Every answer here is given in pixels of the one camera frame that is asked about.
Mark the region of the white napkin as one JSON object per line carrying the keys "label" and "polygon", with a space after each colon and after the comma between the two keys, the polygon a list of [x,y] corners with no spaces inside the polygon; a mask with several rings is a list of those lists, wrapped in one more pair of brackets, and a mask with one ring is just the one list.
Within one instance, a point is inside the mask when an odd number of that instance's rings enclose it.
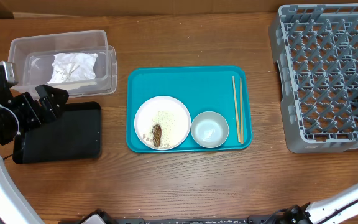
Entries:
{"label": "white napkin", "polygon": [[78,82],[96,78],[95,53],[59,53],[54,55],[53,73],[48,84]]}

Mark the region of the grey bowl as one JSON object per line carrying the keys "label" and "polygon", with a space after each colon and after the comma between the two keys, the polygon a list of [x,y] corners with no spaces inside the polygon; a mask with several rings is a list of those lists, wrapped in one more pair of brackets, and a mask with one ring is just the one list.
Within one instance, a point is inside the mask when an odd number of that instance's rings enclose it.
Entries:
{"label": "grey bowl", "polygon": [[208,149],[222,146],[229,136],[226,119],[217,112],[205,111],[191,123],[191,136],[201,147]]}

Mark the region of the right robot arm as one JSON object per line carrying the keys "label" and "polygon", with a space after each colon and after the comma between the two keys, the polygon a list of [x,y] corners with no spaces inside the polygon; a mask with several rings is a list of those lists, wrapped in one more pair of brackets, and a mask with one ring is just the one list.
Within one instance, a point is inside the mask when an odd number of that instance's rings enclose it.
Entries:
{"label": "right robot arm", "polygon": [[339,224],[358,215],[358,183],[339,194],[287,210],[277,223]]}

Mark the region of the large white plate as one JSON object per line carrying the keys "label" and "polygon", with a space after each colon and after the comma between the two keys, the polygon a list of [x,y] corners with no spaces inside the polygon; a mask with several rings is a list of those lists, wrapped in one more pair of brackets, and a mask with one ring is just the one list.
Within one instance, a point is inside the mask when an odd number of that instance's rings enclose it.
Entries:
{"label": "large white plate", "polygon": [[[155,147],[152,127],[162,129],[161,146]],[[134,130],[141,143],[150,149],[167,151],[178,147],[190,133],[191,116],[187,107],[171,96],[153,97],[139,107],[134,118]]]}

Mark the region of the black plastic tray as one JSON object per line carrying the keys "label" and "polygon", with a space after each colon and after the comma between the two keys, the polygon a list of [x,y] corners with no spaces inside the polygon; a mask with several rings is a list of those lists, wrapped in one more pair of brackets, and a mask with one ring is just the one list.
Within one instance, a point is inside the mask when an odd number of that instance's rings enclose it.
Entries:
{"label": "black plastic tray", "polygon": [[73,103],[56,121],[19,136],[12,159],[16,164],[95,159],[101,152],[100,104]]}

